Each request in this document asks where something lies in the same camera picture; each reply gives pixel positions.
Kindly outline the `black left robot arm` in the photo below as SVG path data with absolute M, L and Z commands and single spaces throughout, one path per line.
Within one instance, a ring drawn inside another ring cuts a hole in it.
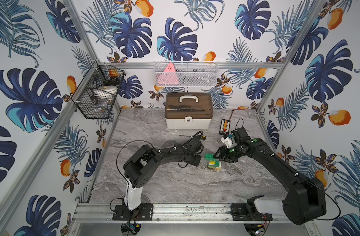
M 174 143 L 168 148 L 155 148 L 150 142 L 144 141 L 145 144 L 124 163 L 121 170 L 118 165 L 119 156 L 135 141 L 125 144 L 116 156 L 116 168 L 126 181 L 126 191 L 122 204 L 113 210 L 113 220 L 151 220 L 153 205 L 142 203 L 143 187 L 151 180 L 159 166 L 172 162 L 184 162 L 185 165 L 181 168 L 188 165 L 199 166 L 204 150 L 203 134 L 203 131 L 198 131 L 185 143 Z

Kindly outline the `white square brick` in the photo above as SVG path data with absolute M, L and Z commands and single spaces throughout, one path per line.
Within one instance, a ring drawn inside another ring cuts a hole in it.
M 215 166 L 216 171 L 220 171 L 222 169 L 222 163 L 219 163 L 217 166 Z

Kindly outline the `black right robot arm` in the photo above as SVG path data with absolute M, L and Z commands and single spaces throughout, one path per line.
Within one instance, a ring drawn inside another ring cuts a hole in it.
M 326 198 L 329 197 L 323 183 L 284 162 L 265 141 L 251 138 L 244 127 L 230 130 L 230 126 L 230 120 L 221 120 L 219 134 L 222 135 L 223 146 L 213 157 L 220 162 L 236 163 L 241 157 L 248 156 L 265 167 L 287 192 L 283 200 L 260 195 L 248 199 L 244 204 L 234 204 L 231 208 L 233 218 L 253 219 L 256 214 L 275 214 L 287 217 L 296 225 L 322 220 L 327 213 Z

